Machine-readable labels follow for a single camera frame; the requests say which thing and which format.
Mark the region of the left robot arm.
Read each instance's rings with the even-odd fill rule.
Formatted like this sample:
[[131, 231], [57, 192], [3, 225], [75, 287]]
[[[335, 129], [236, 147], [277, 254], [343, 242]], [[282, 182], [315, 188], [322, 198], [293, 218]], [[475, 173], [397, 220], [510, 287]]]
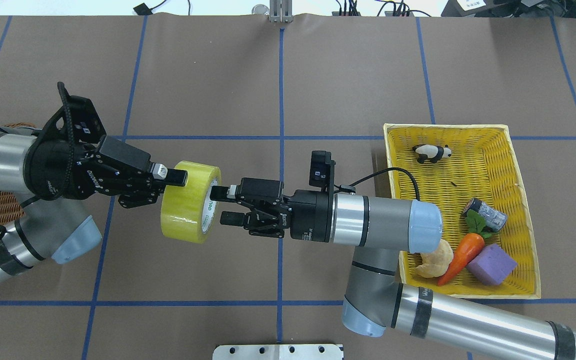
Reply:
[[62, 130], [0, 127], [0, 196], [12, 196], [21, 210], [0, 224], [0, 283], [96, 248], [102, 234], [85, 199], [118, 196], [121, 207], [142, 207], [188, 179], [187, 171], [105, 134], [77, 137], [73, 155], [69, 146]]

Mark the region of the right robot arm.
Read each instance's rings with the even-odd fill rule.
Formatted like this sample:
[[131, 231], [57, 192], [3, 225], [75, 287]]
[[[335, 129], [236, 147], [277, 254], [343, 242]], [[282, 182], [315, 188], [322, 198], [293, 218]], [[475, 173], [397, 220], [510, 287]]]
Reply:
[[354, 248], [342, 322], [365, 337], [398, 330], [499, 360], [576, 360], [576, 328], [526, 317], [448, 295], [436, 285], [396, 277], [399, 251], [429, 255], [441, 246], [438, 207], [418, 198], [360, 196], [316, 173], [311, 190], [286, 195], [278, 180], [243, 178], [212, 186], [210, 200], [238, 203], [221, 223], [251, 235]]

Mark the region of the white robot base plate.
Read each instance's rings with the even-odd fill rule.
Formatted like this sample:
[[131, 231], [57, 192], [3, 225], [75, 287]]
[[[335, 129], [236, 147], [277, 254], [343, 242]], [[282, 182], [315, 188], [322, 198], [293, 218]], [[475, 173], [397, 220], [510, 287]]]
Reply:
[[341, 344], [227, 344], [216, 347], [213, 360], [344, 360]]

